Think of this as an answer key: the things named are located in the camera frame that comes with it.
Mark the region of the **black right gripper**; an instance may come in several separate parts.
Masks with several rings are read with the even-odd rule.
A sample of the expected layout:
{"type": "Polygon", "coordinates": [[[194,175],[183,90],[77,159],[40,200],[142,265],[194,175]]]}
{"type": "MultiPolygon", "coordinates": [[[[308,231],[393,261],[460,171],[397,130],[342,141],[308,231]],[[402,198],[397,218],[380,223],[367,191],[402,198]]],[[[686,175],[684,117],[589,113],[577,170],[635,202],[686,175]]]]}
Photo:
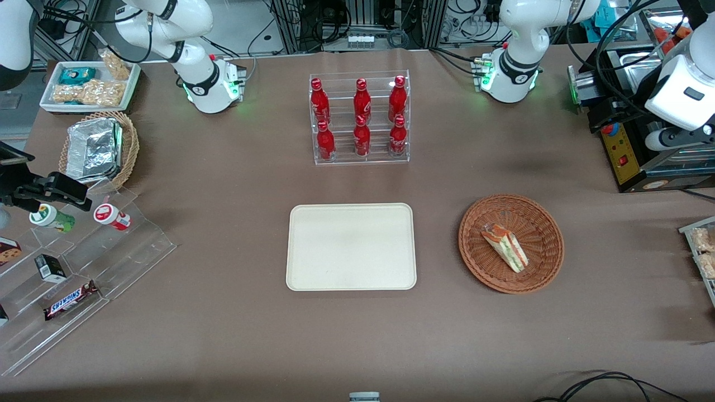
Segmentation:
{"type": "Polygon", "coordinates": [[[26,167],[1,168],[1,196],[5,206],[37,212],[42,203],[64,203],[87,212],[92,208],[87,191],[86,185],[59,171],[40,176],[26,167]]]}

